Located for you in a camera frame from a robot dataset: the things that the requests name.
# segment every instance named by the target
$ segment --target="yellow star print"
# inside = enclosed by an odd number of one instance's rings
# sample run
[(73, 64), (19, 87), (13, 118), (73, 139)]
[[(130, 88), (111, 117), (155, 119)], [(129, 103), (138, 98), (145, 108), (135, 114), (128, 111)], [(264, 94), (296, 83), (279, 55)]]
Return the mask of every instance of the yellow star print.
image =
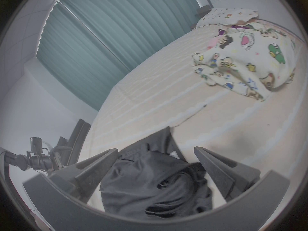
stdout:
[(249, 71), (251, 71), (251, 72), (256, 72), (256, 66), (255, 66), (255, 65), (253, 65), (253, 64), (251, 64), (251, 63), (248, 63), (248, 64), (246, 65), (246, 67), (248, 68)]

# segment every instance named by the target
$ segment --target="curtain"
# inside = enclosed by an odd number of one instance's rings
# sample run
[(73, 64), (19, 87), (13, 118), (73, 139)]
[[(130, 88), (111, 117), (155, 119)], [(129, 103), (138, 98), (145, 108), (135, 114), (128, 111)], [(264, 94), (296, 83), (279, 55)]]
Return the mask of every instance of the curtain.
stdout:
[(197, 8), (196, 0), (59, 0), (37, 58), (99, 110), (129, 71), (190, 31)]

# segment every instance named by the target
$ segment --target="bed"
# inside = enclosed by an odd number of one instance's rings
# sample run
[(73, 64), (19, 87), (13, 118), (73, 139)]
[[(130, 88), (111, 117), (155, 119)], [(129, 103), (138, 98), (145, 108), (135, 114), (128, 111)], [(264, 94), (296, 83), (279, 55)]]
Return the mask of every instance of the bed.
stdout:
[[(260, 102), (221, 86), (208, 86), (187, 65), (194, 52), (205, 51), (218, 25), (196, 28), (167, 45), (135, 68), (110, 92), (83, 144), (79, 161), (111, 148), (119, 150), (166, 126), (188, 162), (200, 146), (258, 168), (263, 176), (274, 169), (291, 179), (277, 212), (294, 194), (308, 158), (307, 47), (289, 31), (296, 44), (296, 72), (291, 84), (272, 91)], [(224, 199), (211, 182), (213, 206)], [(103, 210), (99, 187), (88, 202)]]

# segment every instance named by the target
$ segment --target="crumpled black cloth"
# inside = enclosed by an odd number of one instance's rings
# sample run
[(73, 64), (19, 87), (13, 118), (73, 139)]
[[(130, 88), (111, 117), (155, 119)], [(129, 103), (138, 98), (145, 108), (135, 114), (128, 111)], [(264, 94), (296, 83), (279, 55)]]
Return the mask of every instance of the crumpled black cloth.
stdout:
[(120, 151), (100, 185), (105, 211), (150, 220), (211, 210), (204, 168), (169, 156), (175, 147), (166, 128)]

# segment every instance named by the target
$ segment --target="blanket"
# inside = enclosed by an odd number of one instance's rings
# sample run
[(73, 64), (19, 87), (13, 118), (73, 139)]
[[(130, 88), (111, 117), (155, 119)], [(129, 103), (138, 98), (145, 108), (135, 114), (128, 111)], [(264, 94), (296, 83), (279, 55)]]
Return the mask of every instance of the blanket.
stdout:
[(219, 30), (207, 49), (193, 54), (192, 65), (209, 86), (263, 101), (272, 88), (293, 81), (295, 43), (260, 23)]

